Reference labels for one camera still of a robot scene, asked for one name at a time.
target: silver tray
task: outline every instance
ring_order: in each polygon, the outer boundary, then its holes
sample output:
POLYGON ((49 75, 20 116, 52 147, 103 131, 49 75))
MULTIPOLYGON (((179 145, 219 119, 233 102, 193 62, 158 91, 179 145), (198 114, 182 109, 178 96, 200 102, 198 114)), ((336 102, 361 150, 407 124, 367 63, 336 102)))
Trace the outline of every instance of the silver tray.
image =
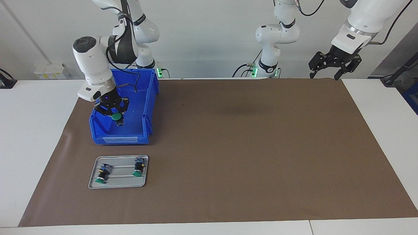
POLYGON ((145 185, 147 177, 148 161, 147 155, 137 156, 107 156, 98 157, 94 163, 92 176, 90 177, 89 189, 115 189, 115 188, 135 188, 145 185), (145 167, 142 170, 141 177, 132 175, 135 169, 135 159, 144 158, 145 167), (99 184, 94 181, 99 175, 99 169, 103 164, 112 166, 109 175, 106 176, 105 184, 99 184))

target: black cable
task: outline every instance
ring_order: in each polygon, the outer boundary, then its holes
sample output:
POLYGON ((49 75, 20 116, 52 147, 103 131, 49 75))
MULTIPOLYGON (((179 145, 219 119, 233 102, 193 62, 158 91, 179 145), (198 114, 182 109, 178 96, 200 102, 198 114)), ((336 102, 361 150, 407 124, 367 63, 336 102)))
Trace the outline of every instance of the black cable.
MULTIPOLYGON (((417 65, 418 65, 418 63, 416 63, 414 66, 409 67, 407 70, 405 70, 405 72, 406 72, 406 71, 409 71, 409 70, 411 70, 411 69, 413 69, 413 68, 415 68, 417 65)), ((381 77, 381 78, 386 78, 386 77, 390 77, 390 76, 393 76, 393 75, 394 75, 394 74, 389 74, 389 75, 386 75, 386 76, 381 77)))
POLYGON ((130 83, 125 83, 125 84, 122 84, 122 85, 119 85, 119 86, 117 86, 116 88, 119 88, 119 87, 125 87, 125 86, 132 86, 134 89, 135 89, 135 92, 137 92, 138 91, 138 89, 136 88, 136 85, 138 84, 138 81, 139 81, 139 78, 141 77, 141 75, 139 74, 139 76, 138 76, 138 78, 136 79, 136 81, 135 81, 135 85, 132 85, 132 84, 130 84, 130 83))
POLYGON ((117 43, 120 39, 122 39, 122 37, 124 36, 126 34, 126 30, 125 30, 125 32, 123 32, 123 34, 118 38, 118 39, 116 39, 114 42, 112 42, 108 47, 107 47, 107 49, 106 49, 106 58, 107 58, 107 61, 109 62, 109 64, 111 64, 115 69, 117 69, 117 70, 119 70, 119 71, 122 71, 122 72, 124 72, 124 73, 127 73, 127 74, 135 74, 135 75, 138 75, 137 73, 131 73, 131 72, 128 72, 128 71, 125 71, 125 70, 123 70, 123 69, 120 69, 120 68, 118 68, 118 67, 116 67, 113 63, 112 63, 112 61, 110 60, 110 58, 109 58, 109 48, 110 48, 110 46, 111 45, 114 45, 115 43, 117 43))
POLYGON ((132 85, 132 84, 130 84, 130 83, 125 83, 125 84, 119 85, 119 86, 117 86, 116 88, 119 88, 119 87, 125 87, 125 86, 132 86, 132 87, 135 89, 135 92, 137 92, 137 91, 138 91, 138 90, 136 89, 136 86, 134 86, 134 85, 132 85))
POLYGON ((121 12, 122 12, 119 8, 116 8, 116 7, 107 7, 107 8, 101 8, 101 9, 102 9, 102 10, 115 9, 115 10, 118 10, 118 11, 119 11, 119 13, 121 13, 121 12))
POLYGON ((302 15, 304 15, 304 16, 313 16, 315 13, 317 13, 318 11, 319 11, 319 9, 321 8, 321 6, 322 6, 322 4, 325 2, 325 0, 322 0, 322 2, 321 2, 321 4, 319 4, 319 6, 318 6, 318 8, 312 13, 312 14, 305 14, 303 11, 302 11, 302 7, 298 7, 298 9, 299 9, 299 11, 302 13, 302 15))
POLYGON ((406 71, 409 71, 409 70, 415 68, 417 65, 418 65, 418 63, 416 63, 414 66, 409 67, 406 71))
POLYGON ((232 77, 235 77, 235 75, 237 74, 238 70, 240 70, 241 68, 243 68, 243 67, 245 67, 245 66, 248 66, 248 65, 247 65, 247 64, 243 64, 243 65, 239 66, 239 67, 237 68, 237 70, 235 70, 234 75, 233 75, 232 77))
POLYGON ((245 72, 247 72, 247 74, 248 74, 248 72, 251 72, 251 71, 252 71, 252 69, 245 70, 244 72, 242 72, 241 77, 243 77, 243 76, 244 76, 244 73, 245 73, 245 72))
POLYGON ((128 2, 126 2, 126 5, 128 6, 128 13, 129 13, 129 15, 130 15, 130 7, 129 7, 129 3, 128 3, 128 2))
POLYGON ((135 88, 136 88, 136 85, 138 84, 138 81, 139 81, 139 78, 141 77, 141 75, 139 75, 138 76, 138 78, 136 79, 136 81, 135 81, 135 88))
POLYGON ((258 59, 258 57, 261 55, 261 52, 263 51, 263 49, 261 49, 261 51, 258 53, 258 55, 257 55, 257 57, 255 58, 255 60, 252 62, 253 64, 257 61, 257 59, 258 59))
POLYGON ((171 76, 170 76, 170 71, 169 71, 168 69, 161 69, 161 71, 167 71, 167 73, 168 73, 168 78, 171 78, 171 76))
POLYGON ((14 80, 14 78, 12 77, 12 75, 10 75, 8 72, 6 72, 5 70, 3 70, 3 69, 0 69, 0 71, 2 71, 4 74, 6 74, 7 76, 9 76, 11 79, 13 79, 14 80))
POLYGON ((393 21, 389 31, 387 32, 387 35, 385 37, 385 39, 383 40, 383 42, 371 42, 369 43, 370 45, 383 45, 385 44, 385 42, 387 41, 387 39, 389 38, 390 33, 392 32, 393 27, 395 26, 396 22, 398 21, 398 19, 400 18, 400 16, 403 14, 403 12, 408 8, 408 6, 412 3, 413 0, 410 0, 408 2, 408 4, 406 4, 406 6, 402 9, 402 11, 399 13, 399 15, 396 17, 395 21, 393 21))

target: green cap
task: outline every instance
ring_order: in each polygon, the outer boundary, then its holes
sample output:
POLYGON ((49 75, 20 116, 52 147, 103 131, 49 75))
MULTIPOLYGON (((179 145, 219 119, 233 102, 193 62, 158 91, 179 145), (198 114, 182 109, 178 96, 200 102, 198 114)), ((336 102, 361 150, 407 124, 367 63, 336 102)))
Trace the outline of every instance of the green cap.
POLYGON ((136 176, 136 177, 141 177, 141 176, 142 176, 142 173, 141 173, 140 171, 134 171, 134 172, 132 173, 132 175, 134 175, 134 176, 136 176))
POLYGON ((122 114, 120 112, 116 112, 114 114, 112 114, 112 119, 114 121, 119 121, 122 118, 122 114))
POLYGON ((99 183, 99 184, 104 184, 105 183, 105 181, 102 180, 102 179, 95 179, 94 181, 96 181, 96 183, 99 183))

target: brown paper mat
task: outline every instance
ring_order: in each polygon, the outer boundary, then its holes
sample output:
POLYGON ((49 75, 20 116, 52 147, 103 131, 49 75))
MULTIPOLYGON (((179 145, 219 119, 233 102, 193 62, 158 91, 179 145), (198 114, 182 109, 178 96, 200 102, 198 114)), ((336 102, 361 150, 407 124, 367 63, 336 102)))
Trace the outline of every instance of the brown paper mat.
POLYGON ((19 226, 418 217, 342 82, 160 85, 149 146, 95 145, 79 100, 19 226), (98 156, 138 154, 145 187, 87 188, 98 156))

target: blue component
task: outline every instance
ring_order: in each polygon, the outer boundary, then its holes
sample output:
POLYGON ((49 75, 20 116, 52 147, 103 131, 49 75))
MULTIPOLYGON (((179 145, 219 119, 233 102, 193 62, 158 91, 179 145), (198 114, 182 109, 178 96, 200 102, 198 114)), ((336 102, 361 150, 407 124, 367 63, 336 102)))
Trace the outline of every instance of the blue component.
POLYGON ((111 166, 109 164, 103 164, 103 166, 100 167, 100 170, 102 170, 102 171, 107 170, 107 171, 110 172, 110 169, 111 169, 111 166))
POLYGON ((418 115, 418 83, 411 86, 406 92, 402 94, 403 98, 408 102, 409 106, 418 115))
MULTIPOLYGON (((118 127, 111 117, 93 110, 90 117, 90 129, 96 144, 102 145, 137 145, 149 144, 152 135, 153 110, 158 90, 158 80, 154 69, 125 69, 141 74, 137 83, 137 92, 132 86, 118 88, 121 97, 129 98, 129 107, 123 115, 124 125, 118 127)), ((112 69, 116 85, 135 84, 138 75, 127 74, 112 69)))
POLYGON ((136 158, 135 163, 140 163, 145 165, 145 159, 144 158, 136 158))

